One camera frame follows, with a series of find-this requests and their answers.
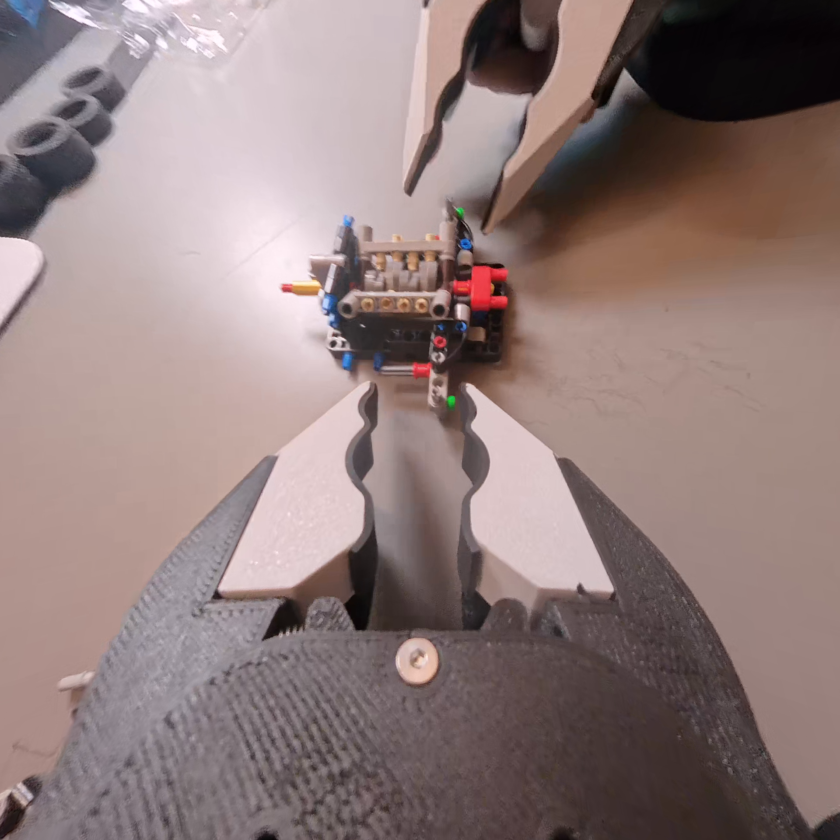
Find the clear plastic bag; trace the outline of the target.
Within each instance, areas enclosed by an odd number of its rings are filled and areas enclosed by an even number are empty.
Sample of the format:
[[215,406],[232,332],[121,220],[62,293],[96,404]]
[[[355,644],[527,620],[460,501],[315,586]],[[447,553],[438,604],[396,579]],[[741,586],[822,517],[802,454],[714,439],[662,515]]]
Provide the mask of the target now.
[[134,57],[152,50],[179,58],[225,60],[241,46],[270,1],[51,1],[59,13],[118,35]]

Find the dark lego set box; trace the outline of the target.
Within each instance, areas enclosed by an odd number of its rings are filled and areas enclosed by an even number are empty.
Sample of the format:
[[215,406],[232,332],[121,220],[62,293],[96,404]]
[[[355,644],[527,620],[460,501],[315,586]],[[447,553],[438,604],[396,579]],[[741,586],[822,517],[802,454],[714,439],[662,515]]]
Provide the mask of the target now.
[[87,63],[70,73],[82,67],[106,66],[115,72],[127,92],[151,58],[161,53],[152,50],[134,57],[118,35],[79,24],[56,11],[49,2],[2,1],[2,105],[47,71],[58,55],[77,41],[80,56]]

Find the multicoloured lego engine assembly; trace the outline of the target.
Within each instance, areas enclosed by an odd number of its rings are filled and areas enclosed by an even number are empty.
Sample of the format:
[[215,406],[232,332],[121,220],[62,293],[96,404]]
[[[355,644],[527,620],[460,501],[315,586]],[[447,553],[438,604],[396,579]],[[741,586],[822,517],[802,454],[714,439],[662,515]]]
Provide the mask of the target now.
[[374,373],[424,382],[438,417],[455,410],[450,377],[459,364],[501,360],[511,300],[508,268],[480,261],[465,211],[445,200],[436,232],[376,239],[345,215],[308,276],[280,292],[315,298],[327,322],[325,347],[346,372],[369,361]]

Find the small grey lego piece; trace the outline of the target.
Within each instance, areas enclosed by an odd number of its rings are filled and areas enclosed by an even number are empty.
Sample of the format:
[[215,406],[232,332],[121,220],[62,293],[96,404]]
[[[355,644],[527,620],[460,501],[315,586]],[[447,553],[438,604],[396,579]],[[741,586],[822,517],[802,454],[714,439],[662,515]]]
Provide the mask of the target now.
[[1,822],[23,816],[37,796],[37,784],[24,779],[1,793]]

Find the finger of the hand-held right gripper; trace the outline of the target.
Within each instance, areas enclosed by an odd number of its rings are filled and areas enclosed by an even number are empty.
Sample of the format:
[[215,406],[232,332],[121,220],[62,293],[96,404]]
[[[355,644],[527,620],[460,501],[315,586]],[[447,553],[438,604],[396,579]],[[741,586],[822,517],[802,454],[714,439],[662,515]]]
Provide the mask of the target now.
[[445,112],[466,80],[469,37],[487,1],[430,1],[421,10],[406,118],[403,190],[414,194],[438,152]]
[[520,204],[594,108],[594,91],[625,19],[629,1],[562,1],[553,65],[524,113],[521,138],[504,164],[482,223],[490,234]]

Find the person's right hand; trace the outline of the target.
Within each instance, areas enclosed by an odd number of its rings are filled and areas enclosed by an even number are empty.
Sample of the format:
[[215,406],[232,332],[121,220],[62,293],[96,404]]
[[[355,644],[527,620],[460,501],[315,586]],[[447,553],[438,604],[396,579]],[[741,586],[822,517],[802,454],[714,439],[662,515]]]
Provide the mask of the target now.
[[541,88],[557,49],[559,2],[489,2],[469,36],[467,81],[520,95]]

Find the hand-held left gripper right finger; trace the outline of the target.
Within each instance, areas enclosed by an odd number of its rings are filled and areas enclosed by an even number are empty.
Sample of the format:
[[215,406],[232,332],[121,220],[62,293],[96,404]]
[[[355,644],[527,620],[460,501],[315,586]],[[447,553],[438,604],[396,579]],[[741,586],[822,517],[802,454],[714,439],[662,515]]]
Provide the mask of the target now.
[[475,385],[459,396],[470,483],[458,537],[463,599],[612,600],[614,583],[558,456]]

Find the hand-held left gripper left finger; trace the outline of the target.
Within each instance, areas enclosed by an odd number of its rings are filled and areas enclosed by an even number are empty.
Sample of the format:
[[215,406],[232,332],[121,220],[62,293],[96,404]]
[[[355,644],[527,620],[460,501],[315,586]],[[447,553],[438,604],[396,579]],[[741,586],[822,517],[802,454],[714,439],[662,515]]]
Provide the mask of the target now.
[[367,614],[375,585],[375,383],[357,386],[275,456],[217,587],[228,601],[334,597]]

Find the white book stand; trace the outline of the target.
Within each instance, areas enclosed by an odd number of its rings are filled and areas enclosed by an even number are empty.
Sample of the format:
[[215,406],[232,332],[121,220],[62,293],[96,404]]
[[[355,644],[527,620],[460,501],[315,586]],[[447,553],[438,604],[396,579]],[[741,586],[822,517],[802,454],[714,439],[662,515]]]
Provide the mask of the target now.
[[1,331],[23,305],[46,265],[40,247],[25,238],[1,238]]

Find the black rubber lego tire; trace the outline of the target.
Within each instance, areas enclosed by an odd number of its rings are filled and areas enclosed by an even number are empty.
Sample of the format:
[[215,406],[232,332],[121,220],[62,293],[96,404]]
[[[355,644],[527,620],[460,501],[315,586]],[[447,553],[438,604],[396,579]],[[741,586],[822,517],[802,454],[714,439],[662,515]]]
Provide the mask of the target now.
[[113,129],[110,111],[88,94],[65,98],[48,110],[48,115],[67,122],[93,147],[105,141]]
[[99,101],[108,112],[126,96],[126,88],[108,66],[84,66],[64,77],[60,88],[66,97],[88,96]]
[[97,164],[89,142],[67,121],[55,117],[19,129],[8,139],[7,148],[53,193],[83,183]]
[[40,219],[49,201],[47,187],[20,161],[1,155],[1,235],[25,234]]

